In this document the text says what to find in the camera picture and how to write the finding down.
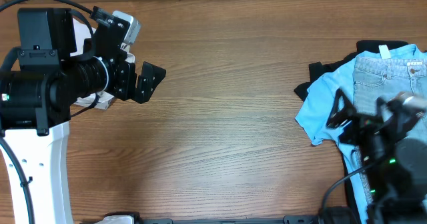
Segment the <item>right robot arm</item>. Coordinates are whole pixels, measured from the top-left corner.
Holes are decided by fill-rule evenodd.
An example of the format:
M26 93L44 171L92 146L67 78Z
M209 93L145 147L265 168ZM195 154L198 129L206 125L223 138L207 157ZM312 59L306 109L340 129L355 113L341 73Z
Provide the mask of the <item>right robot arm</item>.
M373 198L367 206L368 223L426 222L426 144L409 138L426 112L426 100L409 92L376 100L376 114L360 113L341 89L327 127L343 127L342 143L360 150L361 166L335 186L365 174Z

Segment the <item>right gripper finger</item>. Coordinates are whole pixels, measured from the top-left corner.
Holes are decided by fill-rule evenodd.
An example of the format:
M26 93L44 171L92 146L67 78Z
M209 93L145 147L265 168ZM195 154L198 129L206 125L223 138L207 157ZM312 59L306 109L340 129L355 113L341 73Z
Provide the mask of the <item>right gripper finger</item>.
M341 89L338 89L326 127L336 129L351 121L355 114L356 108L352 105L352 102Z
M387 101L382 97L377 98L376 100L376 115L379 116L383 121L389 120L393 113L389 110Z

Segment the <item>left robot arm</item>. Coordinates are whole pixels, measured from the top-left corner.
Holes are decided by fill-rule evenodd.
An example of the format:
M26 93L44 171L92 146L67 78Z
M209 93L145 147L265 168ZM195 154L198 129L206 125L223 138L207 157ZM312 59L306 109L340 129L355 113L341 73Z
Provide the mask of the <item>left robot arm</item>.
M20 46L1 70L1 150L17 223L71 223L67 180L70 107L109 93L146 103L165 69L128 60L141 23L95 7L89 17L69 8L21 8Z

